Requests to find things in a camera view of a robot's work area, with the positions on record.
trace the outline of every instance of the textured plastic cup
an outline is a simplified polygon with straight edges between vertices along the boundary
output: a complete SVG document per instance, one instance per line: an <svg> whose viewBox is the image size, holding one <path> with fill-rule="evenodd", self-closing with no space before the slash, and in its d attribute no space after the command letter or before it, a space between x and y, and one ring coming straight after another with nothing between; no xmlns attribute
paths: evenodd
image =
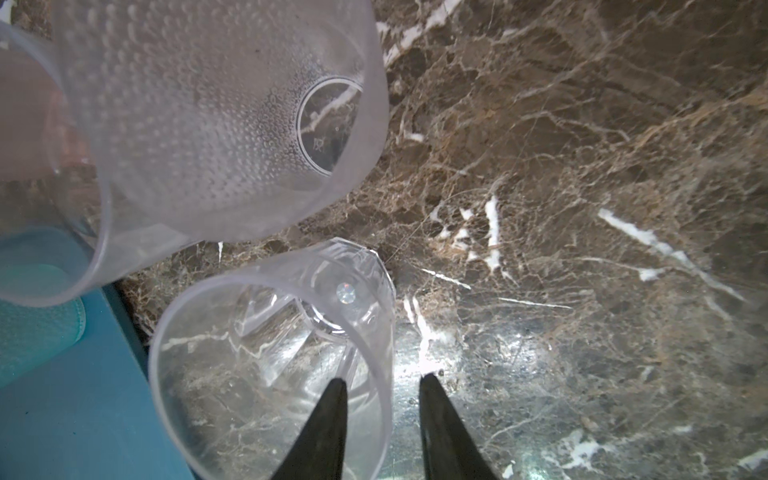
<svg viewBox="0 0 768 480"><path fill-rule="evenodd" d="M179 231L264 237L346 195L379 159L389 102L369 0L53 9L91 147L131 201Z"/></svg>
<svg viewBox="0 0 768 480"><path fill-rule="evenodd" d="M142 213L94 164L52 45L3 23L0 42L0 299L57 305L193 243Z"/></svg>
<svg viewBox="0 0 768 480"><path fill-rule="evenodd" d="M205 480L269 478L328 382L349 388L344 478L376 477L392 431L395 290L334 239L192 286L150 348L155 407Z"/></svg>

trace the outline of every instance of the transparent cup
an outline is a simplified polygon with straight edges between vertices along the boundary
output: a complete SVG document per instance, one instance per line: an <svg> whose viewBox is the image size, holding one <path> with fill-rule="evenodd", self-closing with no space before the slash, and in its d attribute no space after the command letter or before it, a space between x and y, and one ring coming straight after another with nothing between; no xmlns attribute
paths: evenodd
<svg viewBox="0 0 768 480"><path fill-rule="evenodd" d="M155 407L205 480L269 478L328 382L349 388L344 478L375 478L392 431L395 290L333 239L182 293L150 348Z"/></svg>
<svg viewBox="0 0 768 480"><path fill-rule="evenodd" d="M50 43L0 23L0 299L52 306L194 242L94 163Z"/></svg>
<svg viewBox="0 0 768 480"><path fill-rule="evenodd" d="M78 124L125 195L252 240L362 182L389 123L369 0L55 2Z"/></svg>

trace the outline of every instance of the smooth clear cup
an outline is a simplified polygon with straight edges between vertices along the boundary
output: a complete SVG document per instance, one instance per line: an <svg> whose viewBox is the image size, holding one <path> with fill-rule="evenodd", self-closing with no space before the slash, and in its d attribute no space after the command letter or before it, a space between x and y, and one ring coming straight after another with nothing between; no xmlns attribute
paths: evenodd
<svg viewBox="0 0 768 480"><path fill-rule="evenodd" d="M211 241L275 233L379 159L386 74L369 0L61 0L78 123L125 195Z"/></svg>
<svg viewBox="0 0 768 480"><path fill-rule="evenodd" d="M194 239L104 178L58 87L50 43L0 23L0 299L52 306Z"/></svg>
<svg viewBox="0 0 768 480"><path fill-rule="evenodd" d="M150 348L155 407L205 480L269 478L328 382L349 388L344 478L375 478L392 431L395 289L334 239L182 293Z"/></svg>

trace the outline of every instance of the marble countertop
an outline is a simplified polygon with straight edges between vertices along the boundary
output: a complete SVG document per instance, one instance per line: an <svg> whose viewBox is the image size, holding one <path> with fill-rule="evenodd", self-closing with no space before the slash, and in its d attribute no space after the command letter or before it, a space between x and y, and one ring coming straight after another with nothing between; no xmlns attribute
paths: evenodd
<svg viewBox="0 0 768 480"><path fill-rule="evenodd" d="M765 478L768 6L374 3L376 169L271 238L122 280L145 339L192 283L345 237L398 290L382 478L423 476L424 369L499 478Z"/></svg>

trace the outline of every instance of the clear plastic cup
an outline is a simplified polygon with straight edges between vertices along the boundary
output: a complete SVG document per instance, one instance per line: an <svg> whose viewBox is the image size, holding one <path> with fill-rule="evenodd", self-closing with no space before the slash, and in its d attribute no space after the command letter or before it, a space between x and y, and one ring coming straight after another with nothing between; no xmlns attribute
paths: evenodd
<svg viewBox="0 0 768 480"><path fill-rule="evenodd" d="M163 314L150 385L205 480L269 478L328 382L349 388L344 478L375 478L392 431L395 290L372 250L334 239L192 286Z"/></svg>
<svg viewBox="0 0 768 480"><path fill-rule="evenodd" d="M389 123L369 0L61 0L65 91L147 214L252 240L362 182Z"/></svg>
<svg viewBox="0 0 768 480"><path fill-rule="evenodd" d="M94 164L52 45L2 23L0 44L0 299L63 303L193 243Z"/></svg>

